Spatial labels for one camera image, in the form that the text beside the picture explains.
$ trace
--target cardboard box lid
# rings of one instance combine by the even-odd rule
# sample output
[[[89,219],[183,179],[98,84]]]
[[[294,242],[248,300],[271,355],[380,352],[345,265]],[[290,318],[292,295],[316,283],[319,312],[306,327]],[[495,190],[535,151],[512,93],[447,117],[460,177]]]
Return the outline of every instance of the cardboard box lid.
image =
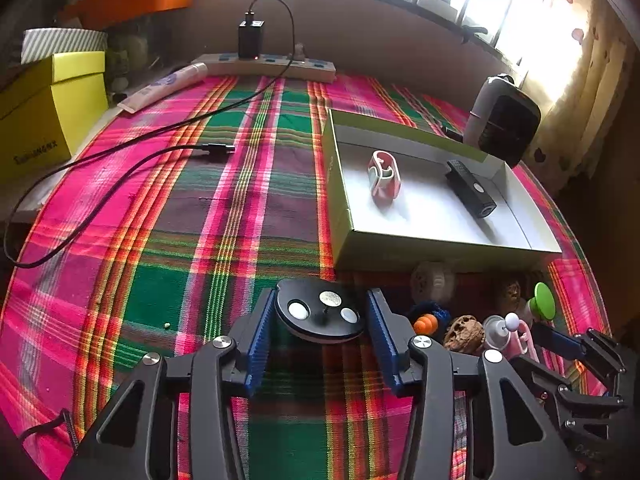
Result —
[[[339,269],[403,272],[428,259],[426,255],[456,262],[463,272],[505,262],[508,268],[524,269],[561,253],[534,200],[497,157],[431,132],[338,110],[329,110],[322,150],[332,251]],[[402,189],[394,207],[371,200],[364,168],[374,150],[398,159]],[[483,186],[493,189],[501,210],[492,215],[498,216],[478,223],[468,214],[446,185],[445,163],[451,158],[464,162]],[[447,220],[452,218],[449,210],[459,212],[459,221]],[[497,237],[496,229],[503,227],[514,235]]]
[[[40,90],[66,79],[104,72],[104,52],[54,54],[26,70],[0,93],[0,119]]]

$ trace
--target toothpaste tube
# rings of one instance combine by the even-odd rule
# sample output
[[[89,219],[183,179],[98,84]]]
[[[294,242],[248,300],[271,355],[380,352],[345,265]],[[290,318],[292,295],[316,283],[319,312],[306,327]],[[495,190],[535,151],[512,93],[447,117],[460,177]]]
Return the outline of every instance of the toothpaste tube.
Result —
[[[119,102],[118,106],[130,114],[134,114],[175,91],[202,81],[207,76],[207,72],[207,65],[204,63],[186,66],[149,86],[145,86],[142,90]]]

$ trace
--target remote control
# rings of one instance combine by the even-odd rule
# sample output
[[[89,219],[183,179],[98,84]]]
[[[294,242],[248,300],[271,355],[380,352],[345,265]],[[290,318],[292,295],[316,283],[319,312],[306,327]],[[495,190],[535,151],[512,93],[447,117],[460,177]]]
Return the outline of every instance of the remote control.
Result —
[[[448,160],[451,171],[446,174],[449,185],[460,199],[460,202],[476,218],[484,218],[495,209],[495,202],[484,190],[466,167],[459,160]]]

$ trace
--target red and white toy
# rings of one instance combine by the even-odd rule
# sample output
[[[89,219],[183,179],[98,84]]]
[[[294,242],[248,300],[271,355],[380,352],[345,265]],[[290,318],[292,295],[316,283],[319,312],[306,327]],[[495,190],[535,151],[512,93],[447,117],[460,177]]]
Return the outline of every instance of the red and white toy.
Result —
[[[400,193],[400,173],[391,153],[377,150],[369,161],[369,186],[373,197],[393,200]]]

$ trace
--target orange toy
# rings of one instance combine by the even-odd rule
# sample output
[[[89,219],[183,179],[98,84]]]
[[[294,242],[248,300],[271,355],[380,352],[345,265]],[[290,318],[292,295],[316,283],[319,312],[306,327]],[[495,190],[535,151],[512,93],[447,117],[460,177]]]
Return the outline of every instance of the orange toy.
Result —
[[[418,335],[431,335],[437,329],[438,319],[433,314],[420,316],[414,323],[414,330]]]

